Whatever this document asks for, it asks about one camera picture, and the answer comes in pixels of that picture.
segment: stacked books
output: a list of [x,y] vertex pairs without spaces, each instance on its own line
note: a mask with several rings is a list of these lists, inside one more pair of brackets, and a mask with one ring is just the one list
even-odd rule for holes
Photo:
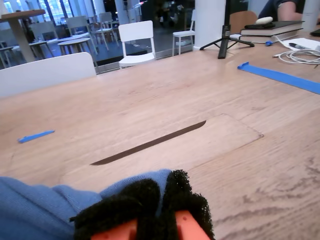
[[302,28],[303,21],[274,21],[274,27],[270,28],[255,28],[251,25],[250,28],[241,30],[240,40],[264,44],[267,41],[277,42],[298,35],[298,31]]

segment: marker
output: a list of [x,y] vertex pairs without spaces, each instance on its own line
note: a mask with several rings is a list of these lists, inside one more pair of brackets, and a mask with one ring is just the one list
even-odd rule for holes
[[40,138],[42,136],[45,136],[45,135],[48,135],[48,134],[52,134],[54,132],[55,132],[55,130],[49,130],[49,131],[40,132],[40,133],[37,133],[37,134],[34,134],[34,135],[30,135],[30,136],[24,136],[22,138],[19,138],[18,142],[23,144],[23,143],[28,142],[30,140],[37,139],[37,138]]
[[292,42],[289,43],[289,46],[293,47],[293,48],[296,48],[296,49],[300,49],[300,50],[311,49],[311,48],[308,48],[308,47],[305,47],[305,46],[301,46],[299,44],[295,44],[295,43],[292,43]]

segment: blue tape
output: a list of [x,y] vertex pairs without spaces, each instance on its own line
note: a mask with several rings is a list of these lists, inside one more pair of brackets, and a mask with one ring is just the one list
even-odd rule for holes
[[252,66],[249,62],[245,62],[238,66],[238,69],[248,73],[256,74],[268,79],[276,80],[278,82],[288,84],[309,92],[320,94],[320,83],[306,80],[297,76],[292,76],[283,72],[265,69],[257,66]]
[[40,132],[40,133],[37,133],[37,134],[34,134],[34,135],[30,135],[30,136],[24,136],[22,138],[19,138],[18,142],[23,144],[25,142],[28,142],[28,141],[31,141],[33,139],[37,139],[37,138],[43,137],[43,136],[48,135],[48,134],[52,134],[54,132],[55,132],[55,130],[49,130],[49,131]]

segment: orange object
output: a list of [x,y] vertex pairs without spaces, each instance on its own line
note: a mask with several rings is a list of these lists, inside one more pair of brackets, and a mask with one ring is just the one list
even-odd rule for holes
[[177,211],[175,220],[179,240],[210,240],[189,211]]
[[131,220],[109,231],[97,233],[91,237],[91,240],[135,240],[137,224],[137,219]]
[[[175,220],[179,240],[210,240],[189,211],[177,211]],[[91,240],[135,240],[137,224],[137,219],[134,219],[109,231],[97,233],[91,237]]]

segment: black book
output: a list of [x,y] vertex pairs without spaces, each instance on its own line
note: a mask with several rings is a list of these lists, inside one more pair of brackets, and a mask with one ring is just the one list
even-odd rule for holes
[[272,36],[299,30],[302,28],[302,23],[303,21],[274,21],[274,27],[257,27],[256,29],[251,25],[250,28],[242,29],[240,34],[246,36]]

